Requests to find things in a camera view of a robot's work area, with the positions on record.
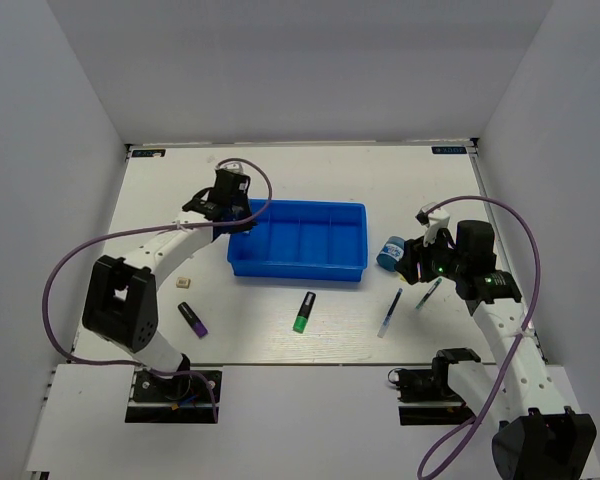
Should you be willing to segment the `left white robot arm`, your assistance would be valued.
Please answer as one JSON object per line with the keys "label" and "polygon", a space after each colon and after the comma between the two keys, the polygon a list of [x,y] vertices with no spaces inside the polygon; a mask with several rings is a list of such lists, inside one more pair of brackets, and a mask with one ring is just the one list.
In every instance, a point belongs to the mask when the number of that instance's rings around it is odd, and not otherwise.
{"label": "left white robot arm", "polygon": [[173,228],[137,249],[94,264],[82,315],[83,327],[116,345],[142,366],[159,371],[157,387],[179,399],[191,387],[190,361],[159,332],[158,290],[186,260],[225,234],[248,231],[251,178],[241,161],[216,167],[215,182],[181,207]]}

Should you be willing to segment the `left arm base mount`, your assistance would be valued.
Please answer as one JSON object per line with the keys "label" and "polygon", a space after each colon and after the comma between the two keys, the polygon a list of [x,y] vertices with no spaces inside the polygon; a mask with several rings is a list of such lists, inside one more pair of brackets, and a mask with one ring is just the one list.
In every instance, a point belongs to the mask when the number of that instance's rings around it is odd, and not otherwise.
{"label": "left arm base mount", "polygon": [[134,373],[125,422],[128,424],[214,424],[214,398],[220,409],[221,370],[202,370],[212,392],[198,377],[163,379]]}

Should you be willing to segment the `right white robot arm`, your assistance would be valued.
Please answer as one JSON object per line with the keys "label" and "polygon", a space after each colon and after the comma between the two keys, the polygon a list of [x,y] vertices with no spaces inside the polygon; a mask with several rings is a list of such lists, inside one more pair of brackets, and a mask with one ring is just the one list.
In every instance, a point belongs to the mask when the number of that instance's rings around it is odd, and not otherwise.
{"label": "right white robot arm", "polygon": [[555,386],[522,326],[520,290],[510,273],[496,267],[494,243],[489,223],[464,220],[455,233],[432,227],[404,244],[396,271],[409,284],[452,281],[499,368],[491,379],[473,351],[441,350],[432,388],[446,399],[459,395],[475,412],[476,424],[494,427],[491,452],[501,478],[578,479],[597,429]]}

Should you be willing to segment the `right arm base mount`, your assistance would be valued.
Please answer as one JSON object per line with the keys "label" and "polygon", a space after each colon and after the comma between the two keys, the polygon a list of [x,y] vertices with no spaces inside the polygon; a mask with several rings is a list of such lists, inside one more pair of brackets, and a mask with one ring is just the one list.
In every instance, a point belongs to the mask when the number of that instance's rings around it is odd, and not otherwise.
{"label": "right arm base mount", "polygon": [[474,416],[458,394],[436,383],[431,369],[395,368],[387,381],[398,393],[401,426],[458,426]]}

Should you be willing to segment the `blue correction tape roll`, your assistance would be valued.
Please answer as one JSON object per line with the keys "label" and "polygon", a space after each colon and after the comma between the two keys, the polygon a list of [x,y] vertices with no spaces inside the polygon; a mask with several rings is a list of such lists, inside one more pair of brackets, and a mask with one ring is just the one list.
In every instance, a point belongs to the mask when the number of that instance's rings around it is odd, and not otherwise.
{"label": "blue correction tape roll", "polygon": [[404,255],[405,240],[399,236],[390,236],[376,256],[377,264],[390,273],[395,272],[395,265]]}

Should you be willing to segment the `yellow eraser with barcode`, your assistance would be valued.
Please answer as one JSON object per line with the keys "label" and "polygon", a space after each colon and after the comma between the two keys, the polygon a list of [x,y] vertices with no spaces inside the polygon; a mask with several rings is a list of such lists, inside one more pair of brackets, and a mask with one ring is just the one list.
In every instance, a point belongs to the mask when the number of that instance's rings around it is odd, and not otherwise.
{"label": "yellow eraser with barcode", "polygon": [[180,289],[188,289],[191,285],[191,279],[185,277],[179,277],[176,280],[176,287]]}

